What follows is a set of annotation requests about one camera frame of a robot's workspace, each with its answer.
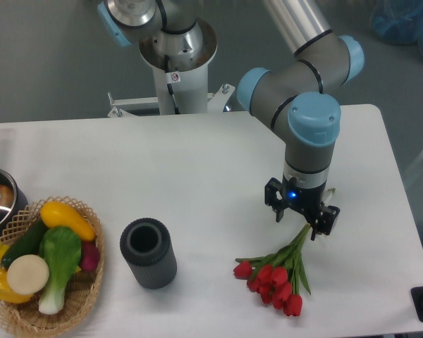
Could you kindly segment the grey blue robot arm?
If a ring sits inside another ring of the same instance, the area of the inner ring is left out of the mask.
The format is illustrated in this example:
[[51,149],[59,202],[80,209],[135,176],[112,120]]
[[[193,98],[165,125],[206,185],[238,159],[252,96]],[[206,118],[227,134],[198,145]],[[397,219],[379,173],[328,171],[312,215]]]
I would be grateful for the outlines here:
[[[264,202],[277,218],[292,209],[313,235],[329,234],[340,211],[323,194],[341,119],[329,91],[361,71],[363,50],[352,37],[335,35],[314,1],[264,6],[295,57],[281,73],[249,70],[237,87],[241,106],[286,145],[283,177],[269,180]],[[217,40],[195,1],[101,1],[97,11],[118,45],[139,46],[153,70],[161,114],[209,108],[207,67]]]

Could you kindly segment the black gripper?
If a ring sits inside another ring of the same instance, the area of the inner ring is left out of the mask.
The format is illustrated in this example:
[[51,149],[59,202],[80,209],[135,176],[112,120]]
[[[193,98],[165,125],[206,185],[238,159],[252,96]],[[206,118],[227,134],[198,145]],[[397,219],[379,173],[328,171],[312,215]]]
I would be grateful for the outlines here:
[[306,220],[312,220],[312,241],[317,235],[330,235],[341,210],[322,202],[326,182],[311,189],[294,184],[285,177],[282,183],[272,177],[264,187],[264,203],[276,214],[276,222],[282,220],[284,210],[289,208],[303,215]]

